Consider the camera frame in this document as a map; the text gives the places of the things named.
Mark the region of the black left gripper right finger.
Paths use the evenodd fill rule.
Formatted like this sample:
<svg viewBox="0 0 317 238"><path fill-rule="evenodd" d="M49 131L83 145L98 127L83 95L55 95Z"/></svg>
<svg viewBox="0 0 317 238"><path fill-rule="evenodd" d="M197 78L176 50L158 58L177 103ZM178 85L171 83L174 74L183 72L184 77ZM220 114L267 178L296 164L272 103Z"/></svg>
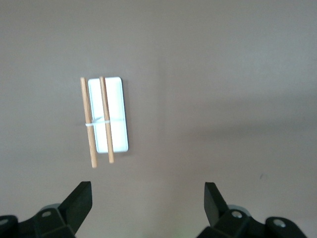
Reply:
<svg viewBox="0 0 317 238"><path fill-rule="evenodd" d="M241 209L229 208L214 182L206 182L204 210L209 226L199 238L305 238L291 220L269 217L262 224Z"/></svg>

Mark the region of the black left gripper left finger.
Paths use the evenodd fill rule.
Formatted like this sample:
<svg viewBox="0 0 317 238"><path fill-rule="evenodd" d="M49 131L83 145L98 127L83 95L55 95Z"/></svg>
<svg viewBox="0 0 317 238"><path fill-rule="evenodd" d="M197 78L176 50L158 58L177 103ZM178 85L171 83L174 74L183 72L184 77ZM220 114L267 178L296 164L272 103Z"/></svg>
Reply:
<svg viewBox="0 0 317 238"><path fill-rule="evenodd" d="M26 221L0 217L2 238L74 238L93 205L92 185L82 181L59 205L50 205Z"/></svg>

